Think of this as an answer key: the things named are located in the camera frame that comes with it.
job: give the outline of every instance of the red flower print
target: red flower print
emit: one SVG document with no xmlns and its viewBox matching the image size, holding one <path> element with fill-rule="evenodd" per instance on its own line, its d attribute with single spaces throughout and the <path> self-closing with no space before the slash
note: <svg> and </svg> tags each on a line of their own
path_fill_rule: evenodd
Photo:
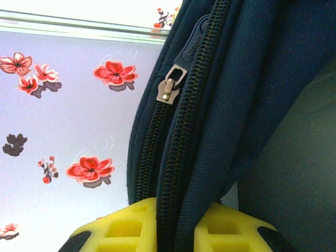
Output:
<svg viewBox="0 0 336 252">
<path fill-rule="evenodd" d="M 38 161 L 38 163 L 37 163 L 37 165 L 38 165 L 39 167 L 42 166 L 43 164 L 44 164 L 44 159 Z"/>
<path fill-rule="evenodd" d="M 43 64 L 41 67 L 39 65 L 35 65 L 34 70 L 37 74 L 37 78 L 41 82 L 48 81 L 50 83 L 54 83 L 59 78 L 57 75 L 58 73 L 54 70 L 48 70 L 48 65 Z"/>
<path fill-rule="evenodd" d="M 112 159 L 105 159 L 101 162 L 95 156 L 82 156 L 79 163 L 73 163 L 66 170 L 70 178 L 75 178 L 77 182 L 95 182 L 101 177 L 106 177 L 114 171 L 111 166 Z"/>
<path fill-rule="evenodd" d="M 35 75 L 28 77 L 26 80 L 24 78 L 19 78 L 18 90 L 31 94 L 38 89 L 37 77 Z"/>
<path fill-rule="evenodd" d="M 105 85 L 120 86 L 125 82 L 132 82 L 138 77 L 134 71 L 135 66 L 124 68 L 119 61 L 107 60 L 105 66 L 99 65 L 93 75 L 102 80 Z"/>
<path fill-rule="evenodd" d="M 25 57 L 23 54 L 14 53 L 13 59 L 10 57 L 0 57 L 0 69 L 6 73 L 17 73 L 24 76 L 30 72 L 29 67 L 32 65 L 31 57 Z"/>
<path fill-rule="evenodd" d="M 16 224 L 9 224 L 4 228 L 0 228 L 0 236 L 15 235 L 18 233 L 17 228 L 18 225 Z"/>
<path fill-rule="evenodd" d="M 43 177 L 43 183 L 49 184 L 50 183 L 50 179 L 48 177 Z"/>
<path fill-rule="evenodd" d="M 161 27 L 162 27 L 162 24 L 161 24 L 161 23 L 155 23 L 155 24 L 154 24 L 154 27 L 155 27 L 155 28 L 161 28 Z"/>
</svg>

